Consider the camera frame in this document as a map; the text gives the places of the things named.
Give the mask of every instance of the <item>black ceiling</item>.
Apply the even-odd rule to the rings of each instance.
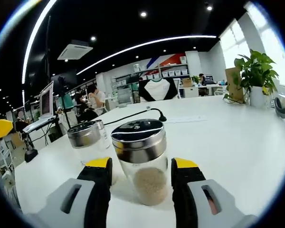
[[[89,1],[58,0],[49,15],[49,65],[50,75],[70,69],[77,71],[117,51],[160,38],[183,35],[219,36],[226,26],[244,12],[245,0],[208,0],[213,6],[207,11],[204,0],[189,0],[169,3],[167,1]],[[27,99],[37,95],[45,86],[46,74],[44,54],[48,17],[43,22],[29,57],[27,85],[21,85],[21,74],[25,49],[30,33],[47,1],[41,1],[9,34],[0,50],[0,112],[9,109],[3,96],[9,96],[9,104],[14,108],[22,105],[21,90],[26,90]],[[146,11],[147,17],[141,18],[140,12]],[[96,42],[90,37],[96,36]],[[72,39],[88,41],[94,48],[80,60],[67,63],[57,60],[59,54]],[[89,80],[95,71],[105,72],[112,64],[119,67],[137,59],[146,59],[164,54],[180,53],[187,50],[209,51],[217,39],[181,39],[144,46],[115,56],[78,76]]]

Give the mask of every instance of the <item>blue stripe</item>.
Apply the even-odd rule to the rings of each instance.
[[[159,56],[157,57],[153,57],[150,59],[149,63],[147,64],[147,69],[159,58]]]

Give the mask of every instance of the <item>grain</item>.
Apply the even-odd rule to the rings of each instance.
[[[158,168],[140,169],[136,172],[133,181],[139,198],[145,205],[157,205],[167,196],[166,175]]]

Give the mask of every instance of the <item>green leaves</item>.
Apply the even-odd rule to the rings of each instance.
[[[275,63],[265,53],[261,54],[258,51],[250,50],[250,58],[245,55],[239,55],[242,58],[236,58],[234,65],[242,71],[241,81],[238,77],[233,77],[233,83],[250,91],[252,86],[265,87],[271,94],[276,90],[272,78],[278,78],[279,75],[271,66]]]

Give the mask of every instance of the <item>window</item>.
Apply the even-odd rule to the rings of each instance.
[[[226,68],[235,67],[234,59],[239,57],[238,54],[250,55],[244,34],[236,20],[234,20],[220,36],[220,42]]]
[[[245,8],[260,34],[266,54],[276,63],[272,66],[280,75],[280,84],[285,85],[285,48],[282,41],[256,5],[248,3]]]

